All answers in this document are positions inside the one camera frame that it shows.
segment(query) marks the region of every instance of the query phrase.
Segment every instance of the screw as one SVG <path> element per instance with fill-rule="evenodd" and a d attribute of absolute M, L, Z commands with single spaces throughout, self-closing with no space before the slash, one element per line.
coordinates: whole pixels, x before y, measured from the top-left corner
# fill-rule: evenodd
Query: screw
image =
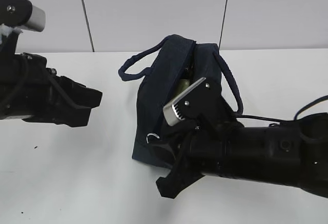
<path fill-rule="evenodd" d="M 8 5 L 8 7 L 7 7 L 7 11 L 8 11 L 10 14 L 14 13 L 15 10 L 16 10 L 16 8 L 15 8 L 14 6 Z"/>
<path fill-rule="evenodd" d="M 56 69 L 51 69 L 51 74 L 56 75 L 57 74 L 57 70 Z"/>
<path fill-rule="evenodd" d="M 292 147 L 292 143 L 288 140 L 283 140 L 280 142 L 280 148 L 286 152 L 289 152 L 291 150 L 291 147 Z"/>

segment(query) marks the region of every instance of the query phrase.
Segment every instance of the metal ring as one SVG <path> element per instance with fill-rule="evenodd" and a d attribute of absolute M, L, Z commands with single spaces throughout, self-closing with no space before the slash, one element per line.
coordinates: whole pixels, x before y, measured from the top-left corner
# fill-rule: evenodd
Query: metal ring
<path fill-rule="evenodd" d="M 147 141 L 147 143 L 149 144 L 149 141 L 148 141 L 148 137 L 149 136 L 154 136 L 154 137 L 156 137 L 157 139 L 159 139 L 159 136 L 156 134 L 156 133 L 149 133 L 149 134 L 147 134 L 147 136 L 146 136 L 146 141 Z"/>

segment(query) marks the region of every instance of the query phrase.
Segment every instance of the white wall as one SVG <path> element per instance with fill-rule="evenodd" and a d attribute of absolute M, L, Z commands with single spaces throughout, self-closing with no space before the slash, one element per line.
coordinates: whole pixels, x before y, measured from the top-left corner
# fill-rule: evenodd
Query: white wall
<path fill-rule="evenodd" d="M 31 0 L 47 13 L 43 33 L 19 51 L 90 52 L 81 0 Z M 219 42 L 226 0 L 84 0 L 96 51 L 141 51 L 172 33 Z M 327 0 L 228 0 L 222 49 L 328 47 Z"/>

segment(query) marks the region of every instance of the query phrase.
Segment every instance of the fabric bag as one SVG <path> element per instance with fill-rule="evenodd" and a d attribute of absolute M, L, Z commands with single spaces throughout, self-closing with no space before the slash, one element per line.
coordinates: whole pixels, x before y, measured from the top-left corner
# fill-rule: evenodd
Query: fabric bag
<path fill-rule="evenodd" d="M 160 50 L 151 67 L 137 74 L 126 70 L 143 57 Z M 165 122 L 163 107 L 174 97 L 181 80 L 190 84 L 201 77 L 210 77 L 221 83 L 224 74 L 238 105 L 237 114 L 243 110 L 237 84 L 216 44 L 196 44 L 191 39 L 173 34 L 165 37 L 157 46 L 132 56 L 119 69 L 125 82 L 144 77 L 137 96 L 137 131 L 132 158 L 150 165 L 167 167 L 155 157 L 147 145 L 147 135 L 160 135 Z"/>

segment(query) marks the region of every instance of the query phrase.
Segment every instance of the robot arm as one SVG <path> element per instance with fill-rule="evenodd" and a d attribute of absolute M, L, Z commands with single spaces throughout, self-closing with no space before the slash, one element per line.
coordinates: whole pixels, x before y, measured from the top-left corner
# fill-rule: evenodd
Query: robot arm
<path fill-rule="evenodd" d="M 328 197 L 327 113 L 244 127 L 221 96 L 220 84 L 208 78 L 171 100 L 163 113 L 162 137 L 148 137 L 155 155 L 171 167 L 156 182 L 163 197 L 175 198 L 208 174 Z"/>
<path fill-rule="evenodd" d="M 42 56 L 15 54 L 21 29 L 41 32 L 45 21 L 28 0 L 0 0 L 0 119 L 86 126 L 102 93 L 57 76 Z"/>

